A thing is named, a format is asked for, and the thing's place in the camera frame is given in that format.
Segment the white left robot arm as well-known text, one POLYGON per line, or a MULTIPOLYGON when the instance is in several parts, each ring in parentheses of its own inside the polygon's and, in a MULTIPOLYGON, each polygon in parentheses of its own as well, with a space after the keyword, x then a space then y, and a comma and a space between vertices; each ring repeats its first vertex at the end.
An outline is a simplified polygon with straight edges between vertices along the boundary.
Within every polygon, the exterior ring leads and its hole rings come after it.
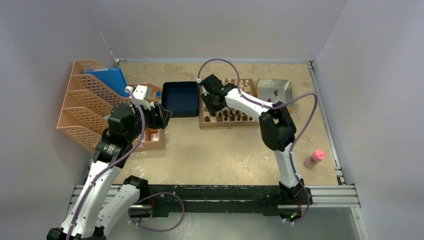
POLYGON ((113 107, 107 117, 107 128, 96 145, 87 180, 74 207, 60 227, 49 230, 48 240, 105 240, 130 201, 138 205, 149 199, 148 181, 130 176, 123 189, 102 207, 114 180, 128 157, 140 145, 146 129, 165 129, 172 111, 161 103, 147 107, 139 103, 113 107))

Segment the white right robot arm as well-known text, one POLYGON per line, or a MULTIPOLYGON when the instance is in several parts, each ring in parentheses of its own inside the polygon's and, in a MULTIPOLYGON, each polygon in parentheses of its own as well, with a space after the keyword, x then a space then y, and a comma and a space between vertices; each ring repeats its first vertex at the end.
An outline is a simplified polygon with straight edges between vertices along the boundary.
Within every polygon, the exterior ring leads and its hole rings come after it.
POLYGON ((259 123, 261 139, 273 151, 277 162, 282 200, 288 204, 299 198, 309 201, 310 194, 294 157, 297 128, 287 107, 282 102, 260 100, 232 83, 223 85, 213 74, 204 79, 198 78, 196 82, 203 89, 201 99, 210 113, 228 107, 247 114, 259 123))

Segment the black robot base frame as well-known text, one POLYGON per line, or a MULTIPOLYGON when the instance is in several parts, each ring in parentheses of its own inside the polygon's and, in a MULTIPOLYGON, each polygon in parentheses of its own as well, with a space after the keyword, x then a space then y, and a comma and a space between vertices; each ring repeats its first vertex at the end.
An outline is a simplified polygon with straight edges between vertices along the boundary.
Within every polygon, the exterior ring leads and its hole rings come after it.
POLYGON ((137 205, 152 210, 154 218, 170 213, 261 214, 293 221, 313 204, 282 195, 280 185, 165 185, 150 184, 141 190, 137 205))

